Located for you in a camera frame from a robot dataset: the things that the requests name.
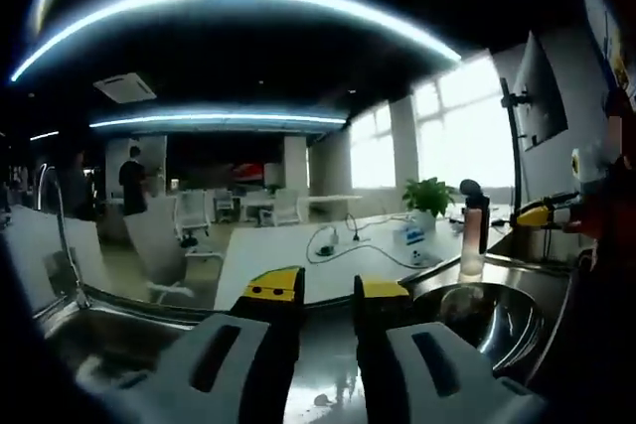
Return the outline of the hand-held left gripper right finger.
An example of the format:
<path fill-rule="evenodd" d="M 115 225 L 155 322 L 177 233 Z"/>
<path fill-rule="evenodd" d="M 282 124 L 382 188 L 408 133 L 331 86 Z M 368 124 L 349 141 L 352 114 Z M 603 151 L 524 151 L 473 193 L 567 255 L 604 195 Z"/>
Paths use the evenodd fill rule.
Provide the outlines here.
<path fill-rule="evenodd" d="M 371 423 L 539 423 L 547 412 L 506 374 L 543 323 L 524 292 L 469 282 L 413 298 L 356 276 L 353 321 Z"/>

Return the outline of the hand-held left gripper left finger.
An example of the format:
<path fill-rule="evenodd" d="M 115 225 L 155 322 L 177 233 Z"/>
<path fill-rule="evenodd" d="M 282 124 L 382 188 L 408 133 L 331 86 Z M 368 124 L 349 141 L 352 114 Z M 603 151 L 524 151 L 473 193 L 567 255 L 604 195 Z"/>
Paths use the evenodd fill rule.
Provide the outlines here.
<path fill-rule="evenodd" d="M 304 321 L 305 271 L 251 279 L 160 355 L 155 370 L 118 387 L 121 423 L 280 423 Z"/>

